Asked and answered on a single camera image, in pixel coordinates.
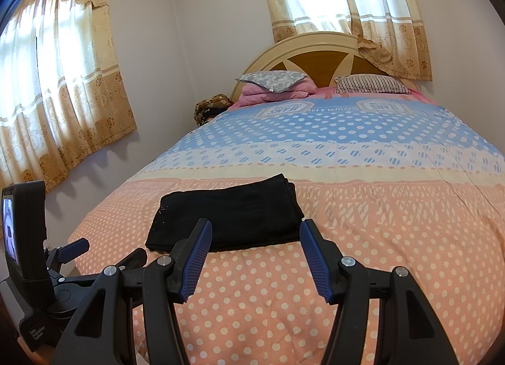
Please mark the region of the cream and brown wooden headboard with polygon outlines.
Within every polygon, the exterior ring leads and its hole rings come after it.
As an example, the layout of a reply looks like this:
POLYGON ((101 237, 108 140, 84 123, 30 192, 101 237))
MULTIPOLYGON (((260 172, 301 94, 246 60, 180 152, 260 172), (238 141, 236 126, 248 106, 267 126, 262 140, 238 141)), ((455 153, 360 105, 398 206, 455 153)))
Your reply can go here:
MULTIPOLYGON (((263 52, 245 73, 273 70, 305 73, 319 88, 336 86, 336 78, 351 74, 389 76, 359 54, 357 38, 338 32, 312 32, 287 38, 263 52)), ((411 81, 392 78, 411 93, 417 90, 411 81)))

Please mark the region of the gold curtain on side window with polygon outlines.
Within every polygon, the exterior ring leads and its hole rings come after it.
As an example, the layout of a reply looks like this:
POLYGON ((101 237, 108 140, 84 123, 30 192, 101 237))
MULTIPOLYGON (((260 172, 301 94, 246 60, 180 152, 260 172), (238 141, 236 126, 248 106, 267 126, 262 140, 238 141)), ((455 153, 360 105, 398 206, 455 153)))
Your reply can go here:
POLYGON ((109 0, 23 0, 1 35, 1 184, 52 189, 136 129, 109 0))

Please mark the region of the striped pillow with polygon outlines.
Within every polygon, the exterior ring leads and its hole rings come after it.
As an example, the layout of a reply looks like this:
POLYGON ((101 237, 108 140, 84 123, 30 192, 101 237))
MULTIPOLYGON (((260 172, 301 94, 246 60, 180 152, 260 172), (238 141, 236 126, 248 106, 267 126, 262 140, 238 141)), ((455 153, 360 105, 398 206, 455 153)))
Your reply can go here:
POLYGON ((383 93, 409 95, 411 91, 398 80, 378 74, 351 74, 336 78, 337 93, 383 93))

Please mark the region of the gold curtain behind headboard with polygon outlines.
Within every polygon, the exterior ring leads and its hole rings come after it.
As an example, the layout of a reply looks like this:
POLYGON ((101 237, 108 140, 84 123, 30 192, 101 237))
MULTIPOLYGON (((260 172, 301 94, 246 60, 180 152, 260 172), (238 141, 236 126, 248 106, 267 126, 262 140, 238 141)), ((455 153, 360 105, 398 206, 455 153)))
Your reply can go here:
POLYGON ((358 53, 403 79, 432 79, 425 25, 416 0, 266 0, 273 38, 308 32, 355 36, 358 53))

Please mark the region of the pink and blue dotted bedspread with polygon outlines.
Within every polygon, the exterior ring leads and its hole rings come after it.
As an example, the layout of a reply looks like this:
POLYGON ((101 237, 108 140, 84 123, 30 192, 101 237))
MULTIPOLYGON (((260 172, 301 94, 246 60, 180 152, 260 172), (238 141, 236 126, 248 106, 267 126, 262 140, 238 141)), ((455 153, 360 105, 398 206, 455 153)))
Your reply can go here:
MULTIPOLYGON (((113 191, 73 238, 95 273, 142 247, 161 198, 282 174, 305 217, 367 267, 406 267, 458 361, 479 362, 504 313, 504 157, 454 114, 415 95, 356 94, 225 112, 113 191)), ((336 310, 300 244, 207 256, 177 309, 193 364, 317 364, 336 310)))

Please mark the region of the grey patterned pillow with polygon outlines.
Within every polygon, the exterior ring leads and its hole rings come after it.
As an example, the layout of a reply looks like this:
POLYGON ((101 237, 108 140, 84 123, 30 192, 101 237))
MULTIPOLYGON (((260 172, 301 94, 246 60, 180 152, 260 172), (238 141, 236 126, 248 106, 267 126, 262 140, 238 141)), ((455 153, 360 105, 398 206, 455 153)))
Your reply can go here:
POLYGON ((259 71, 242 74, 236 80, 250 83, 274 93, 287 91, 291 86, 298 84, 307 77, 305 73, 286 70, 259 71))

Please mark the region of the pink folded blanket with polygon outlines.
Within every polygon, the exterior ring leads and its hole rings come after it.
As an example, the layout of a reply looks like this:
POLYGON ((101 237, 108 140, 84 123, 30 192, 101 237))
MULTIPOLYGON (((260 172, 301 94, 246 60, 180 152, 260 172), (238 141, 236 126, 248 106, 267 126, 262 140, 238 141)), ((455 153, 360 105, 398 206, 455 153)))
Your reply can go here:
POLYGON ((276 103, 315 96, 329 97, 334 93, 336 93, 335 86, 319 88, 309 77, 305 77, 286 91, 280 93, 267 91, 265 88, 252 83, 245 83, 242 87, 242 94, 229 110, 251 107, 262 103, 276 103))

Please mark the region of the brown patterned bag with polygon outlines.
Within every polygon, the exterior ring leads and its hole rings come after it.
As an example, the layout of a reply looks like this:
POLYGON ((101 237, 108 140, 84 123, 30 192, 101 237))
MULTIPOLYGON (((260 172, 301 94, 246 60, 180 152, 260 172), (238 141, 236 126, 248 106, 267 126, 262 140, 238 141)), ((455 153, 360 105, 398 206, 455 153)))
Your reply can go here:
POLYGON ((203 126, 230 108, 234 102, 225 94, 217 94, 196 104, 193 118, 197 126, 203 126))

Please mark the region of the black pants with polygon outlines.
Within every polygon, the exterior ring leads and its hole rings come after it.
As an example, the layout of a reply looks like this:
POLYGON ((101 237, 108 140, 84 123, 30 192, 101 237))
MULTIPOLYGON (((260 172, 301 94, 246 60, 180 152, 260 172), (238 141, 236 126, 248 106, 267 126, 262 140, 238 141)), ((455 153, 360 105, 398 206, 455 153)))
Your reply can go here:
POLYGON ((160 199, 146 247, 168 252, 200 219, 212 225, 211 252, 296 242, 304 214, 283 175, 217 190, 176 191, 160 199))

